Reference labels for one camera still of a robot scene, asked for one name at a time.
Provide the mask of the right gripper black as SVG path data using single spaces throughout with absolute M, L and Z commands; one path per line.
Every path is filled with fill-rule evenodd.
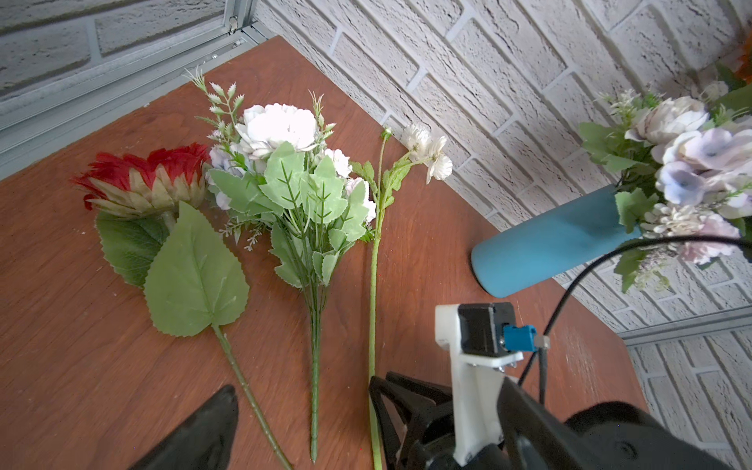
M 459 420 L 450 388 L 394 372 L 374 377 L 375 407 L 390 469 L 725 469 L 629 403 L 607 401 L 561 422 L 511 380 L 497 401 L 504 443 L 456 461 Z

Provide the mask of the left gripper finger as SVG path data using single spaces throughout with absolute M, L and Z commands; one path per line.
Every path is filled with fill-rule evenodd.
M 130 469 L 227 469 L 238 421 L 235 388 L 225 385 Z

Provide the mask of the red gerbera flower stem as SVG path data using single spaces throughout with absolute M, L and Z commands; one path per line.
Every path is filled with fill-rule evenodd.
M 98 213 L 105 260 L 143 292 L 153 326 L 175 338 L 215 334 L 262 434 L 289 469 L 223 331 L 244 313 L 250 285 L 240 260 L 200 211 L 209 162 L 209 148 L 198 143 L 146 158 L 101 152 L 70 181 L 83 191 L 86 209 Z

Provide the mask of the teal ceramic vase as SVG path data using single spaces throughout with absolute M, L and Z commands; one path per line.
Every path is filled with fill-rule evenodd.
M 470 256 L 477 281 L 505 298 L 639 237 L 620 223 L 615 194 L 603 187 L 480 243 Z

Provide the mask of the white pink flower bunch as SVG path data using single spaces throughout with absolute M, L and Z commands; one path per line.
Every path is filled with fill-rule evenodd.
M 349 157 L 328 147 L 335 125 L 321 96 L 311 95 L 308 108 L 245 107 L 235 85 L 223 88 L 201 70 L 187 77 L 210 103 L 217 205 L 232 222 L 269 231 L 276 275 L 303 295 L 311 325 L 309 455 L 317 460 L 323 313 L 335 269 L 375 217 L 369 185 L 353 176 Z

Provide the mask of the white lilac flower bouquet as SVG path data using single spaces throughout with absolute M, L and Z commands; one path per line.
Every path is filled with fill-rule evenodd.
M 708 268 L 751 258 L 751 88 L 722 82 L 699 97 L 627 90 L 607 96 L 614 125 L 586 121 L 591 160 L 618 177 L 618 223 L 626 243 L 614 269 L 622 290 L 656 280 L 669 260 Z

